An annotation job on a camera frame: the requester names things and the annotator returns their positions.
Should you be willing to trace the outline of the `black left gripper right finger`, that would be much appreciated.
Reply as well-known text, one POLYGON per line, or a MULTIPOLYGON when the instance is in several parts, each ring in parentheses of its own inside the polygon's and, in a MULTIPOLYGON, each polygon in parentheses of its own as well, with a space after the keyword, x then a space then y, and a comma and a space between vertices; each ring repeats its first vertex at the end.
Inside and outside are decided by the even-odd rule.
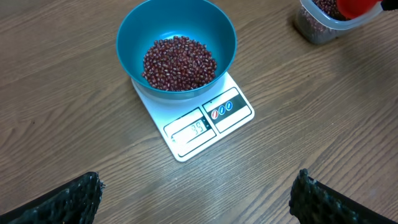
POLYGON ((301 224, 397 224, 311 178, 306 169, 293 182, 289 207, 301 224))

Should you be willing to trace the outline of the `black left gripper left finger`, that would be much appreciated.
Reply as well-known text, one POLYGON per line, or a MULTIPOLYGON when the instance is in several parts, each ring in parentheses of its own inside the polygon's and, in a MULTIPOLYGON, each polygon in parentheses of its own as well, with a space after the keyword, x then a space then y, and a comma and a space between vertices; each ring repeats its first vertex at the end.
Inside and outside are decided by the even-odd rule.
POLYGON ((102 200, 99 173, 87 172, 1 215, 1 223, 93 223, 102 200))

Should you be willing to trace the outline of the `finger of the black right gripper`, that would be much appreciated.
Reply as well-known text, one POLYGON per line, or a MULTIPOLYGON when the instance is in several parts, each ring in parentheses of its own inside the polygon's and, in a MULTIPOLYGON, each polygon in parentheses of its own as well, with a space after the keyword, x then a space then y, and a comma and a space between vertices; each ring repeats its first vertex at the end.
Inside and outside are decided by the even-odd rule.
POLYGON ((384 11, 398 10, 398 0, 382 0, 381 7, 384 11))

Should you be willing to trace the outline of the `orange measuring scoop blue handle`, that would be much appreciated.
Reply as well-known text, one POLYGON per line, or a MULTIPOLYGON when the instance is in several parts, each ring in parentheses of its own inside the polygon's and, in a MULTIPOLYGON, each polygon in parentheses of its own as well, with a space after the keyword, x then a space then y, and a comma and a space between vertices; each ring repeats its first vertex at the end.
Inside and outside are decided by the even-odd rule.
POLYGON ((339 12, 349 19, 355 19, 370 11, 381 0, 336 0, 339 12))

